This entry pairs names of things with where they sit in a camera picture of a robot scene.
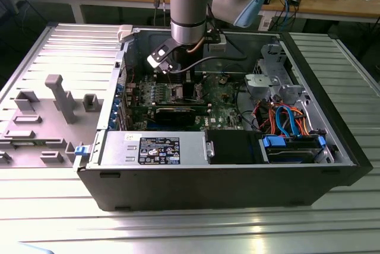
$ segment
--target slotted metal surface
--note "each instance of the slotted metal surface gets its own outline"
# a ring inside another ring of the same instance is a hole
[[[323,34],[291,35],[368,159],[380,160],[379,85],[340,41]]]
[[[319,37],[313,42],[323,47],[326,37]],[[300,41],[307,43],[306,35]],[[320,70],[319,77],[342,79],[327,70]],[[342,77],[363,80],[353,72]],[[376,116],[379,108],[374,102],[366,109],[376,94],[331,98],[343,116]],[[380,147],[367,145],[375,144],[379,133],[373,126],[352,125],[374,170],[351,187],[333,189],[311,207],[103,212],[71,169],[0,169],[1,239],[58,254],[84,247],[88,253],[378,253]]]
[[[49,74],[61,74],[63,88],[71,91],[74,99],[83,99],[85,94],[96,94],[98,99],[103,99],[120,50],[118,28],[80,24],[47,28],[0,103],[0,133],[17,109],[13,99],[20,90],[33,90],[40,99],[54,99],[45,86]]]

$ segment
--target warning label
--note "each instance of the warning label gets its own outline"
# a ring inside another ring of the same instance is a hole
[[[142,137],[138,162],[146,164],[180,164],[178,137]]]

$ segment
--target metal bracket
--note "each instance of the metal bracket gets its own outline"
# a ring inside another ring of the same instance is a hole
[[[212,141],[206,142],[206,154],[208,158],[214,157],[214,143]]]
[[[130,24],[124,24],[119,27],[118,30],[118,41],[119,42],[127,42],[129,39],[128,37],[133,35],[132,34],[133,26]]]
[[[100,156],[103,152],[104,141],[106,139],[106,131],[101,130],[96,133],[94,144],[92,147],[90,160],[88,161],[91,165],[99,165]]]
[[[294,104],[304,92],[301,85],[282,85],[278,91],[285,103]]]

